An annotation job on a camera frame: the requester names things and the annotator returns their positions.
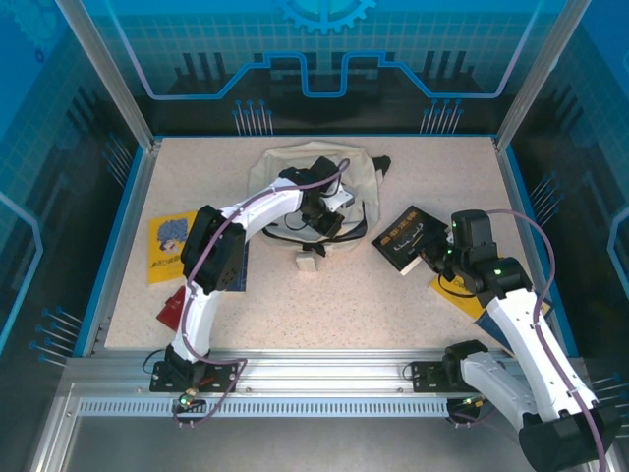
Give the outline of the black book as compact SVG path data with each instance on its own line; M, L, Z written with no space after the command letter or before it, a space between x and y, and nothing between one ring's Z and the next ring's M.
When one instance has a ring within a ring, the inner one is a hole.
M438 218L409 206L372 245L401 274L406 275L421 261L421 251L439 236L445 236L447 225Z

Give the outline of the yellow paperback book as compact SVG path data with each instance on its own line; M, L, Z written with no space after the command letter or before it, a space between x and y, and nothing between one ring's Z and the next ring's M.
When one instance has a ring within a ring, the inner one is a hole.
M485 312L478 298L465 288L463 279L458 275L451 281L438 275L430 283L429 287L473 320L479 319Z

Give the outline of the cream fabric backpack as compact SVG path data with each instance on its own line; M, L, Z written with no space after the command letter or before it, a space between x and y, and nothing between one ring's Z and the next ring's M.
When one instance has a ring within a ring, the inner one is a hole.
M275 147L267 150L250 170L248 193L261 191L290 168L309 170L321 157L333 165L344 159L350 161L341 182L330 183L322 193L335 200L339 200L343 192L353 196L349 203L337 209L343 216L338 232L333 236L317 233L302 220L300 210L274 220L261 231L269 244L294 252L296 265L304 272L317 271L318 258L352 250L376 227L380 220L379 185L391 164L387 155L371 157L363 147L331 142Z

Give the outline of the navy blue book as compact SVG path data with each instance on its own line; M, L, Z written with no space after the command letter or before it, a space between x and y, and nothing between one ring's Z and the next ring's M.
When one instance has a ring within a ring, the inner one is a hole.
M235 280L229 287L230 293L245 293L247 289L248 269L249 269L249 253L250 243L247 242L244 247L243 264L239 278Z

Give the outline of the yellow cartoon crowd cover book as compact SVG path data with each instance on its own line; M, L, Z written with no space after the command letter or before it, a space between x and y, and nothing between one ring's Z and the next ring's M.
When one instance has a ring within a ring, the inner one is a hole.
M147 283L166 282L183 273L181 255L197 213L186 211L156 217L147 228Z

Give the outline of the blue printed back panel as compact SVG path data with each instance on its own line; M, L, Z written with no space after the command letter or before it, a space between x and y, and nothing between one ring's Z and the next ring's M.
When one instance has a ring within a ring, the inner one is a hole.
M566 0L82 3L156 135L489 135Z

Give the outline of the blue printed panel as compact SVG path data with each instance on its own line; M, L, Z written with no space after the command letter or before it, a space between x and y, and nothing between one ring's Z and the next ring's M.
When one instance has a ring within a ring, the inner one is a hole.
M55 0L0 0L0 472L25 472L139 145Z
M551 180L556 291L629 472L629 0L591 0L511 146L529 192Z
M156 135L489 135L566 0L82 3Z

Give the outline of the blue printed right side panel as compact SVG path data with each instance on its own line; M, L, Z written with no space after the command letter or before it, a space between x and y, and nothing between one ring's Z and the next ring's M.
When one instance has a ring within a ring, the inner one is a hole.
M556 291L629 472L629 0L591 0L511 146L529 192L551 180Z

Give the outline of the blue printed left side panel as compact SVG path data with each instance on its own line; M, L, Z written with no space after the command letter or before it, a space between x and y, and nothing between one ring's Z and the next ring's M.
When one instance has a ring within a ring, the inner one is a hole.
M0 0L0 472L25 472L139 145L55 0Z

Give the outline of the aluminium right side rail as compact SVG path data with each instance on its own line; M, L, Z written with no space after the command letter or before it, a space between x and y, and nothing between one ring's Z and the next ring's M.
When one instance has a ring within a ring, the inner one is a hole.
M494 147L510 207L533 219L534 213L532 204L511 146L501 149L497 145L497 141L494 141ZM531 279L535 289L540 291L546 283L550 269L549 257L543 239L528 222L516 217L515 223L522 241ZM579 351L576 348L572 329L566 318L566 312L556 282L552 283L545 299L550 301L554 307L552 314L549 316L549 320L553 333L558 336L558 342L561 348L568 356L579 356Z

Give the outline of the aluminium rail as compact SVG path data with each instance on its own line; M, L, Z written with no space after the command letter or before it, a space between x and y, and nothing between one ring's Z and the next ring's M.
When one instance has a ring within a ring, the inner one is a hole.
M136 153L88 299L75 358L92 355L100 325L114 313L161 143Z
M494 141L494 147L510 207L533 219L534 213L532 204L511 146L501 149L497 145L497 141ZM535 289L540 291L546 283L550 269L549 257L543 239L528 222L516 217L515 223L522 241L531 279ZM566 312L556 282L552 283L545 299L550 301L554 307L552 314L549 316L549 320L553 333L558 336L558 342L561 348L568 356L579 356L579 351L576 348L572 329L566 318Z
M409 396L404 367L414 361L439 362L432 349L216 349L217 360L246 359L237 383L240 397ZM149 396L150 375L143 351L106 351L69 360L57 394Z

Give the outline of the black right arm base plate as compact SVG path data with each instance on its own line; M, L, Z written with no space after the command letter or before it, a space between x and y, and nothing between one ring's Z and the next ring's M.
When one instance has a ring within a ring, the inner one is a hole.
M463 381L459 368L441 362L412 362L403 376L411 382L414 393L479 393Z

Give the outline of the aluminium front rail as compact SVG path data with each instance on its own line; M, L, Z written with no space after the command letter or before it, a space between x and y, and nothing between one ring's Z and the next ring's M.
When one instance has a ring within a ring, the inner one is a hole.
M240 397L409 396L404 367L414 361L439 362L432 349L216 349L217 360L246 359L237 383ZM106 351L69 360L57 394L149 396L150 375L143 351Z

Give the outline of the aluminium left side rail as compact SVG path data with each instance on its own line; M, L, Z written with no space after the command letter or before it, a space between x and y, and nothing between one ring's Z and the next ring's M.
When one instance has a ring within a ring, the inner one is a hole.
M136 153L88 299L75 358L92 355L100 325L114 313L161 143Z

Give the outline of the aluminium right frame post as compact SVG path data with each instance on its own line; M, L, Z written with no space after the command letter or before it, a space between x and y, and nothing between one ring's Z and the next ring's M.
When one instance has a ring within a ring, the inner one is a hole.
M591 2L566 0L497 132L495 148L498 152L506 152Z

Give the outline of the aluminium frame post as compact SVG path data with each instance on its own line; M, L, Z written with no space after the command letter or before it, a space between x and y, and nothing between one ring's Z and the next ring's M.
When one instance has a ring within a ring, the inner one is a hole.
M83 2L55 0L55 3L134 138L144 151L153 152L155 137Z
M497 132L495 148L498 152L506 152L591 2L566 0Z

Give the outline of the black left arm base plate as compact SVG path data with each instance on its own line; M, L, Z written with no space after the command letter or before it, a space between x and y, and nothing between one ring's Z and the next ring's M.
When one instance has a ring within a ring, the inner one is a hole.
M239 365L198 363L176 367L161 361L153 366L149 390L151 392L183 393L195 387L201 393L223 393L235 379Z

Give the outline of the aluminium left frame post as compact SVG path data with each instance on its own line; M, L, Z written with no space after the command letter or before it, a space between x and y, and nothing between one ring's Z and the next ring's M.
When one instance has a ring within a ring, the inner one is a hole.
M153 152L155 137L83 2L55 0L55 3L134 138L144 151Z

